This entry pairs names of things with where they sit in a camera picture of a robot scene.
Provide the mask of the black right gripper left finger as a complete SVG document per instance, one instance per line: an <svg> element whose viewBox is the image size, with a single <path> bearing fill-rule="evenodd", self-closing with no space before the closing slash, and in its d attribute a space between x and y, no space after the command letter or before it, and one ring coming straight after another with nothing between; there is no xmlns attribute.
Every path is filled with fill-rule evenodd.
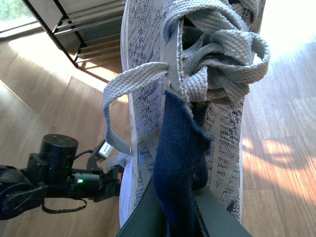
<svg viewBox="0 0 316 237"><path fill-rule="evenodd" d="M150 180L137 207L117 234L118 237L166 237L167 218Z"/></svg>

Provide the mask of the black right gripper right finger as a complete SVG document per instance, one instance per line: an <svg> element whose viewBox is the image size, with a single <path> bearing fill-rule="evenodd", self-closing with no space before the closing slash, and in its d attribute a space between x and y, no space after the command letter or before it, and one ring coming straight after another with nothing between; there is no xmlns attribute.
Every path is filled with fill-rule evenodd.
<svg viewBox="0 0 316 237"><path fill-rule="evenodd" d="M249 237L251 234L222 206L207 187L195 191L195 206L202 237Z"/></svg>

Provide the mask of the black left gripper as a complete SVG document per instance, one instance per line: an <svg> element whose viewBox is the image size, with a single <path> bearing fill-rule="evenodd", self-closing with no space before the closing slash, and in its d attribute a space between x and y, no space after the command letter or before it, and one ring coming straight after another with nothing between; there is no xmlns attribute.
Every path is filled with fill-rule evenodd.
<svg viewBox="0 0 316 237"><path fill-rule="evenodd" d="M71 173L71 198L88 198L100 202L111 197L118 197L123 177L123 167L116 164L107 173L97 165L100 158L105 157L105 151L111 146L102 141L94 150L86 150L75 155L75 159L91 153L86 165L86 170L72 169Z"/></svg>

